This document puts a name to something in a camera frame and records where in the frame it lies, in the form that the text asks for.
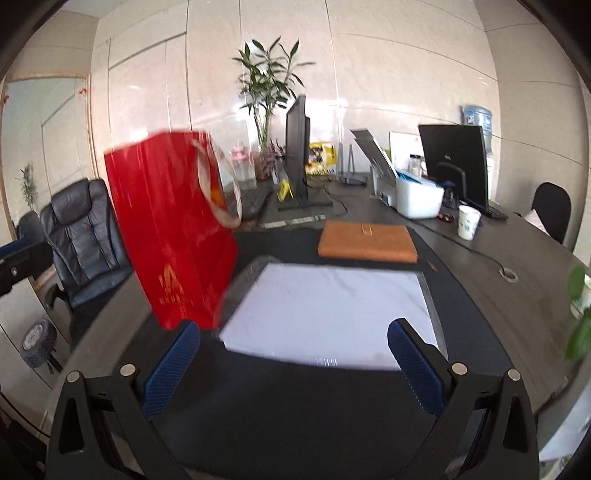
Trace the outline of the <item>red paper gift bag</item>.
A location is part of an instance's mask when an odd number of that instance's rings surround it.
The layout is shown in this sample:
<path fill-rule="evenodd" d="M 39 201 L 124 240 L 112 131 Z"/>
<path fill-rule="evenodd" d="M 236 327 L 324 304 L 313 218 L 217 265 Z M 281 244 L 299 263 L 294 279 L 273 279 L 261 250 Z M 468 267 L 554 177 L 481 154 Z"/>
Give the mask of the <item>red paper gift bag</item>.
<path fill-rule="evenodd" d="M 127 254 L 164 330 L 190 320 L 218 327 L 238 258 L 221 167 L 230 163 L 204 131 L 154 134 L 104 155 Z"/>

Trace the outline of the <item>black desk mat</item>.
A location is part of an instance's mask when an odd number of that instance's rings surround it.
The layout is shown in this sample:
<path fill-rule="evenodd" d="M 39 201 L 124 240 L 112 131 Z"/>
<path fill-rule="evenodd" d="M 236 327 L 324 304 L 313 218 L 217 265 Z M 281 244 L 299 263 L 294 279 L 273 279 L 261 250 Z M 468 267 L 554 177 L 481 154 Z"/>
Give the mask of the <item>black desk mat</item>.
<path fill-rule="evenodd" d="M 420 235 L 416 265 L 325 261 L 319 230 L 240 232 L 235 277 L 270 255 L 297 265 L 363 266 L 424 274 L 451 360 L 502 374 L 509 356 L 477 306 Z M 411 460 L 435 417 L 400 372 L 353 371 L 247 358 L 211 333 L 165 413 L 153 418 L 183 466 L 249 479 L 382 479 Z"/>

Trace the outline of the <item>white paper stack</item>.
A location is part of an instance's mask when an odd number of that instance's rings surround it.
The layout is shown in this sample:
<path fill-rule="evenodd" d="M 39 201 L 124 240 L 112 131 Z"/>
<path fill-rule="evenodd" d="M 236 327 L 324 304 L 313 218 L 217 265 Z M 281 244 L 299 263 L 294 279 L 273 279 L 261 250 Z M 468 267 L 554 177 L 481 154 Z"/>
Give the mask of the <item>white paper stack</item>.
<path fill-rule="evenodd" d="M 387 332 L 405 318 L 448 352 L 425 275 L 288 264 L 259 258 L 224 299 L 219 338 L 229 351 L 341 369 L 396 370 Z"/>

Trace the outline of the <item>brown leather notebook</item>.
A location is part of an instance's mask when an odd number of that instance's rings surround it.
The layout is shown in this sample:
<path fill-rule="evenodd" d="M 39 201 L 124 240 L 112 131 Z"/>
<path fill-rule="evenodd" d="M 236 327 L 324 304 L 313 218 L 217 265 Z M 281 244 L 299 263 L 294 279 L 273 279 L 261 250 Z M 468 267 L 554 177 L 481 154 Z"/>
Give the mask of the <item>brown leather notebook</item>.
<path fill-rule="evenodd" d="M 322 258 L 416 264 L 418 252 L 403 225 L 328 221 L 318 242 Z"/>

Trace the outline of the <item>green leafy plant right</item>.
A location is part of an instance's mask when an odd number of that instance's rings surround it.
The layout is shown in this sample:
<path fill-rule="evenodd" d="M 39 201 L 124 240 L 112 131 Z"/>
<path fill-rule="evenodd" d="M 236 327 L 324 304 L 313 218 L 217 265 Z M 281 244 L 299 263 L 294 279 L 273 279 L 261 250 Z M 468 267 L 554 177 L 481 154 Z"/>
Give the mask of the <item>green leafy plant right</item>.
<path fill-rule="evenodd" d="M 565 358 L 579 360 L 590 353 L 590 276 L 584 266 L 572 270 L 567 281 L 571 314 L 578 321 L 572 332 Z"/>

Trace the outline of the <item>white paper cup green print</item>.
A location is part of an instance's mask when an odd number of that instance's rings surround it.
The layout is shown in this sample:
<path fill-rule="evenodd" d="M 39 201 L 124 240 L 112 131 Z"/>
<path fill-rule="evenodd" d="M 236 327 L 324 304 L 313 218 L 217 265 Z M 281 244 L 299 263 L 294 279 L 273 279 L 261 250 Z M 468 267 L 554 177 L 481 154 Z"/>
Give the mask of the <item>white paper cup green print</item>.
<path fill-rule="evenodd" d="M 481 212 L 468 205 L 459 206 L 458 236 L 472 241 L 476 235 L 481 219 Z"/>

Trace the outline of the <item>black keyboard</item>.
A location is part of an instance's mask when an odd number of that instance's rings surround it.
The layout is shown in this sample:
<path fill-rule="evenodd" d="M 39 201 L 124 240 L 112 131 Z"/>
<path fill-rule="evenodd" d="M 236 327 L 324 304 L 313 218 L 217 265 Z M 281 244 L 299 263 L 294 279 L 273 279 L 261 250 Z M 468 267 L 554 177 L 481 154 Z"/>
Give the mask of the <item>black keyboard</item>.
<path fill-rule="evenodd" d="M 269 186 L 259 186 L 256 189 L 242 191 L 242 220 L 250 221 L 259 219 L 263 214 L 266 203 L 273 193 Z"/>

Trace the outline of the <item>black wifi router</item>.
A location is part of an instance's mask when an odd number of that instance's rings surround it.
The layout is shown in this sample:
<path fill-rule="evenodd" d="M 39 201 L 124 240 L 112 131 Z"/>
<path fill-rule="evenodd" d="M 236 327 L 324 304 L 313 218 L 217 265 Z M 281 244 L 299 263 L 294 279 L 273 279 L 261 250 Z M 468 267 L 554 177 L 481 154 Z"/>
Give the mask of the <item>black wifi router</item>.
<path fill-rule="evenodd" d="M 339 183 L 349 187 L 366 187 L 368 177 L 356 172 L 355 157 L 353 156 L 353 146 L 349 145 L 349 150 L 345 151 L 345 146 L 339 142 L 337 177 Z"/>

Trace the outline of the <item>black monitor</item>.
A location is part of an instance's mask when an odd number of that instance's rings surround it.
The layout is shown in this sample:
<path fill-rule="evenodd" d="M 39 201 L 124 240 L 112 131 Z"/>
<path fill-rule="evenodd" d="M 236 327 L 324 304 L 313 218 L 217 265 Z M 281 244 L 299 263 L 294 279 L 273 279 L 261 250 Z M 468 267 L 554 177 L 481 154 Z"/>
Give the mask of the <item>black monitor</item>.
<path fill-rule="evenodd" d="M 310 149 L 311 120 L 305 114 L 305 96 L 298 95 L 287 111 L 284 171 L 290 181 L 291 194 L 279 203 L 280 211 L 310 208 L 331 208 L 332 199 L 322 189 L 310 192 L 305 165 Z"/>
<path fill-rule="evenodd" d="M 453 183 L 459 201 L 491 219 L 506 221 L 506 214 L 489 205 L 488 164 L 481 128 L 422 124 L 419 132 L 428 177 L 440 185 Z"/>

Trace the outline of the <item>yellow phone stand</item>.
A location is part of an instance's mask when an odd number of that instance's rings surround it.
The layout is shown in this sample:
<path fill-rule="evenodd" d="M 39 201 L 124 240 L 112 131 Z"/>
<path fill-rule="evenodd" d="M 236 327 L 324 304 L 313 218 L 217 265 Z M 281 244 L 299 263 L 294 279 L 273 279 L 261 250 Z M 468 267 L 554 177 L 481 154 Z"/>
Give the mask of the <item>yellow phone stand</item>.
<path fill-rule="evenodd" d="M 279 190 L 276 193 L 277 200 L 280 203 L 286 202 L 287 200 L 294 199 L 294 192 L 291 189 L 290 181 L 287 179 L 282 179 L 280 181 Z"/>

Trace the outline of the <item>pink water bottle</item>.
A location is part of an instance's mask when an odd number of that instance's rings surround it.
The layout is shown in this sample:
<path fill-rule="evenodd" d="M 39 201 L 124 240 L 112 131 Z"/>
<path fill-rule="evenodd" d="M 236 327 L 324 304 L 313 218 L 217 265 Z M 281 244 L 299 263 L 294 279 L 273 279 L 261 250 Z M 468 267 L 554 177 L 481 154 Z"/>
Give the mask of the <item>pink water bottle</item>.
<path fill-rule="evenodd" d="M 238 144 L 231 149 L 231 162 L 233 168 L 235 168 L 236 177 L 238 177 L 238 181 L 242 186 L 249 185 L 256 179 L 249 150 L 245 146 Z"/>

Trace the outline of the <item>purple leaf plant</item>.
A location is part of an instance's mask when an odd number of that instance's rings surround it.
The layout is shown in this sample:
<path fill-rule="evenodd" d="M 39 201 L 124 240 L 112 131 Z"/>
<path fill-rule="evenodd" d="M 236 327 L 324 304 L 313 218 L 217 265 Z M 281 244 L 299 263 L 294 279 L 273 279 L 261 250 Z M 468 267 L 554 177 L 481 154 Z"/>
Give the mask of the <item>purple leaf plant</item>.
<path fill-rule="evenodd" d="M 270 141 L 269 145 L 259 150 L 259 157 L 256 158 L 256 178 L 266 181 L 279 175 L 284 158 L 284 147 L 277 141 Z"/>

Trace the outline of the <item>blue water jug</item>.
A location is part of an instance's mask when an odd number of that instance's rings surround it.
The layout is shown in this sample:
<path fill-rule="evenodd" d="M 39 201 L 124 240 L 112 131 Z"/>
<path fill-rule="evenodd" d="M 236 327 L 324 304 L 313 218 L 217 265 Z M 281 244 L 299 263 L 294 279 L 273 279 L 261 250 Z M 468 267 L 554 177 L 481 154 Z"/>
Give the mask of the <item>blue water jug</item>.
<path fill-rule="evenodd" d="M 462 107 L 462 122 L 467 126 L 479 126 L 481 128 L 486 153 L 488 155 L 492 154 L 492 112 L 482 106 L 467 104 Z"/>

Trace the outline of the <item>black monitor left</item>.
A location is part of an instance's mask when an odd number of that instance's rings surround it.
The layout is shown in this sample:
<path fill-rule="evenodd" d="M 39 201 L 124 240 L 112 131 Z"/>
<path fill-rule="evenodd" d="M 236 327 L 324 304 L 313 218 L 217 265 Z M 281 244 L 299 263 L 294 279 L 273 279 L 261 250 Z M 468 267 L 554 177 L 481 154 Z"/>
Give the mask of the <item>black monitor left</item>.
<path fill-rule="evenodd" d="M 287 111 L 284 171 L 290 181 L 291 194 L 279 203 L 280 211 L 310 208 L 331 208 L 332 199 L 322 189 L 310 192 L 305 165 L 310 149 L 311 120 L 305 114 L 305 96 L 298 95 Z"/>

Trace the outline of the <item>bamboo plant in vase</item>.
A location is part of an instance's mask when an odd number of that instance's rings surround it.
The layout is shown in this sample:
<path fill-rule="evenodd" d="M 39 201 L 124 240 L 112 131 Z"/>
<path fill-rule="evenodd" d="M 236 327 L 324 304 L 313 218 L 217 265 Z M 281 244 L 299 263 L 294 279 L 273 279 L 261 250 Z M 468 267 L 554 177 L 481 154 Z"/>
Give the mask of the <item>bamboo plant in vase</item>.
<path fill-rule="evenodd" d="M 277 109 L 287 108 L 290 100 L 296 100 L 297 86 L 304 82 L 297 75 L 297 69 L 314 65 L 314 61 L 298 59 L 300 40 L 287 47 L 281 37 L 269 45 L 256 39 L 246 41 L 232 61 L 242 66 L 238 75 L 238 96 L 242 109 L 247 111 L 256 127 L 256 142 L 259 148 L 254 152 L 254 169 L 259 150 L 273 141 L 270 136 L 271 122 Z"/>

